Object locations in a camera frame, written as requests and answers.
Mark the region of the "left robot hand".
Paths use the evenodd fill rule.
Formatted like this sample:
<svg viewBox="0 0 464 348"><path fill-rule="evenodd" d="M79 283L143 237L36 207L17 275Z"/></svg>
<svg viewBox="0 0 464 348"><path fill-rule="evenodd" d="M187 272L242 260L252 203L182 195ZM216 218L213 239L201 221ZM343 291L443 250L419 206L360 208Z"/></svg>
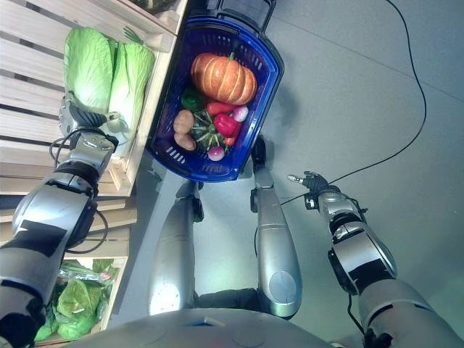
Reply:
<svg viewBox="0 0 464 348"><path fill-rule="evenodd" d="M65 93L59 107L59 129L63 135L79 127L100 128L103 124L107 124L108 130L113 133L124 131L127 127L118 112L100 114L91 111L77 100L72 91Z"/></svg>

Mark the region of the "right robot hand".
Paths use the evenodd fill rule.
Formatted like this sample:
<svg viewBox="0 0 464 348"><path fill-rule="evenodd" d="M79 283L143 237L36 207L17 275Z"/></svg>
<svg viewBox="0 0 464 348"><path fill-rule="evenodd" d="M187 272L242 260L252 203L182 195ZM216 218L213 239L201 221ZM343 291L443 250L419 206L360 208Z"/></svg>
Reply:
<svg viewBox="0 0 464 348"><path fill-rule="evenodd" d="M303 196L305 194L315 194L316 196L319 196L322 192L331 190L331 186L328 181L323 176L313 171L304 171L303 176L288 174L287 179L292 183L298 183L307 189L307 191L303 193Z"/></svg>

